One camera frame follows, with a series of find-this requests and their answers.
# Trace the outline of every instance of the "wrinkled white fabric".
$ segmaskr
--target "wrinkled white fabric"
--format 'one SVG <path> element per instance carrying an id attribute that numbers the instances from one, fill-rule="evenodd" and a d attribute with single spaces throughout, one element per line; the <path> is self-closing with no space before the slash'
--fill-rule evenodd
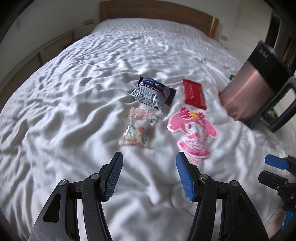
<path id="1" fill-rule="evenodd" d="M 9 222 L 27 239 L 61 179 L 84 180 L 120 151 L 123 169 L 114 196 L 103 204 L 113 240 L 185 240 L 197 204 L 185 197 L 176 169 L 183 134 L 167 129 L 183 101 L 183 78 L 202 84 L 206 118 L 218 132 L 207 140 L 211 155 L 200 171 L 222 182 L 238 180 L 267 221 L 281 200 L 257 178 L 262 170 L 287 176 L 264 157 L 293 155 L 295 132 L 288 124 L 275 134 L 260 125 L 251 130 L 227 115 L 218 93 L 241 65 L 190 26 L 145 19 L 99 24 L 37 70 L 0 114 L 0 206 Z M 127 93 L 140 75 L 177 90 L 166 117 Z M 131 107 L 157 112 L 148 148 L 118 144 Z"/>

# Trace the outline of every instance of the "blue gripper pad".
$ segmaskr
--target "blue gripper pad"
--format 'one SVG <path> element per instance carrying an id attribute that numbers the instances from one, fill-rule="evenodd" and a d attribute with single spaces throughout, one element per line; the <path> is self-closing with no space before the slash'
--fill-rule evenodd
<path id="1" fill-rule="evenodd" d="M 186 196 L 190 201 L 196 201 L 196 194 L 194 192 L 194 184 L 197 181 L 197 176 L 194 173 L 191 164 L 188 162 L 184 153 L 179 152 L 176 156 L 176 166 L 179 176 L 185 191 Z"/>
<path id="2" fill-rule="evenodd" d="M 282 170 L 290 167 L 289 163 L 285 159 L 270 154 L 265 157 L 265 163 Z"/>
<path id="3" fill-rule="evenodd" d="M 101 189 L 106 201 L 113 196 L 122 166 L 123 155 L 116 152 L 101 179 Z"/>

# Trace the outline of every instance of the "pink bunny cutout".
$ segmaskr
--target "pink bunny cutout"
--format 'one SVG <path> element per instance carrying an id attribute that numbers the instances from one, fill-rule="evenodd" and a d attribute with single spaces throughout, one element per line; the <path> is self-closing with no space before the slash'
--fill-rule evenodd
<path id="1" fill-rule="evenodd" d="M 207 137 L 217 137 L 215 127 L 205 118 L 202 112 L 189 112 L 181 107 L 180 112 L 173 114 L 168 121 L 169 131 L 182 131 L 186 135 L 177 142 L 189 161 L 199 164 L 209 156 L 206 146 Z"/>

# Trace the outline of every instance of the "wooden headboard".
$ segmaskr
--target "wooden headboard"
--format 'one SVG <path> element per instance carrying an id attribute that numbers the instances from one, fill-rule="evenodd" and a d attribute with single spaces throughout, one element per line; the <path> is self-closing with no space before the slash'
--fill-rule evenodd
<path id="1" fill-rule="evenodd" d="M 100 22 L 114 18 L 153 18 L 191 25 L 215 37 L 219 19 L 183 5 L 156 0 L 111 0 L 100 2 Z"/>

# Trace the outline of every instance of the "red candy wrapper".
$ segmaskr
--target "red candy wrapper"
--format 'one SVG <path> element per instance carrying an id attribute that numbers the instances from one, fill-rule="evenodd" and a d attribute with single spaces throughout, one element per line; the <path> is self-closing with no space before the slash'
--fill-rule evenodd
<path id="1" fill-rule="evenodd" d="M 202 92 L 202 85 L 192 80 L 183 79 L 185 103 L 199 109 L 206 110 L 205 97 Z"/>

